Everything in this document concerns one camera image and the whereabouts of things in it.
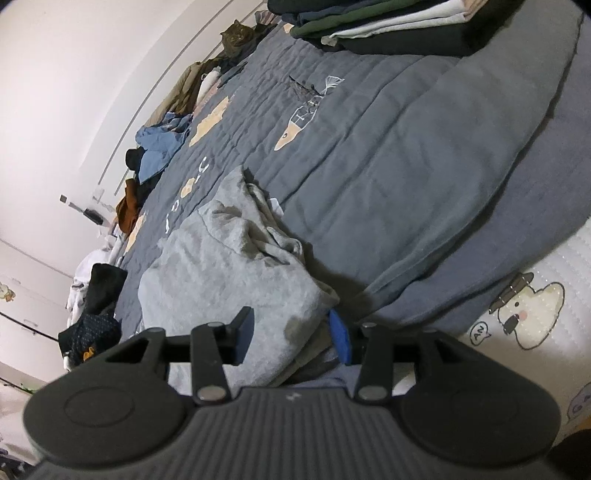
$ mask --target white folded shirt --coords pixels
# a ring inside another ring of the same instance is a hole
[[[334,32],[328,38],[366,38],[395,30],[437,27],[469,21],[487,0],[447,0],[420,12],[369,22],[360,27]]]

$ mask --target white cabinet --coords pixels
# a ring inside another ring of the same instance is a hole
[[[58,305],[18,284],[16,279],[0,275],[0,283],[7,285],[16,294],[13,301],[0,300],[1,313],[53,338],[57,338],[57,334],[66,329],[67,295],[63,297],[63,304]]]
[[[44,382],[51,382],[66,373],[57,342],[2,316],[0,362]]]
[[[57,339],[66,329],[71,280],[0,242],[0,283],[15,293],[12,301],[0,297],[0,362],[44,382],[55,380],[65,373],[57,341],[6,316]]]

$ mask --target stack of folded clothes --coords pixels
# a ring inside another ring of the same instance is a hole
[[[464,57],[480,50],[523,0],[269,0],[294,38],[326,51]]]

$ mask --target fish embroidery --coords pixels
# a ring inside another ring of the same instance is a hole
[[[311,88],[307,88],[303,86],[301,83],[296,82],[293,78],[290,77],[291,85],[295,90],[295,94],[297,97],[303,101],[303,105],[299,106],[295,109],[295,112],[291,116],[289,122],[287,123],[287,128],[282,133],[281,137],[277,141],[274,150],[278,151],[285,147],[289,142],[291,142],[297,134],[299,134],[304,128],[306,128],[310,122],[316,116],[316,112],[320,105],[320,102],[324,97],[326,97],[326,93],[331,88],[335,88],[339,83],[341,83],[344,79],[339,77],[334,77],[329,75],[326,77],[326,87],[322,92],[316,91],[314,86]]]
[[[195,136],[189,142],[189,147],[192,147],[195,143],[201,140],[201,138],[203,138],[207,132],[209,132],[222,120],[223,113],[226,111],[226,108],[228,108],[229,104],[230,99],[225,97],[224,100],[216,105],[216,107],[207,117],[199,122]]]

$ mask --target cartoon sticker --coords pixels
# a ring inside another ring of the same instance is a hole
[[[135,222],[134,229],[129,234],[129,239],[127,240],[127,245],[125,246],[125,253],[127,253],[131,249],[131,247],[134,246],[135,239],[138,236],[139,229],[142,228],[142,225],[144,224],[144,220],[146,219],[147,215],[148,212],[143,213]]]
[[[191,193],[191,190],[193,190],[194,183],[195,183],[194,177],[187,180],[187,183],[185,184],[185,186],[181,190],[181,198],[182,199],[184,199],[189,193]]]
[[[230,99],[225,97],[224,100],[219,102],[216,107],[211,111],[211,113],[201,120],[197,126],[197,131],[195,132],[195,136],[189,142],[189,147],[193,146],[197,143],[203,136],[209,132],[213,127],[215,127],[223,117],[223,113],[228,108],[230,104]]]
[[[13,301],[17,296],[7,285],[0,283],[0,300]]]
[[[489,308],[489,313],[497,311],[503,331],[514,333],[523,350],[532,350],[548,338],[564,305],[562,284],[553,282],[534,290],[533,279],[533,273],[517,274]]]
[[[488,333],[488,324],[486,322],[475,323],[470,330],[470,343],[474,346],[480,345],[484,340],[491,337]]]
[[[573,420],[588,406],[591,405],[591,382],[585,385],[579,393],[570,401],[568,416]]]
[[[295,90],[296,95],[303,101],[303,105],[300,105],[295,109],[295,112],[287,122],[287,128],[281,134],[277,141],[274,150],[278,151],[285,147],[291,142],[297,134],[299,134],[304,128],[306,128],[310,122],[316,116],[316,112],[320,105],[320,102],[326,97],[326,93],[331,88],[335,88],[343,79],[339,77],[333,77],[329,75],[326,77],[326,87],[322,92],[317,92],[312,86],[311,88],[303,86],[290,77],[291,85]]]

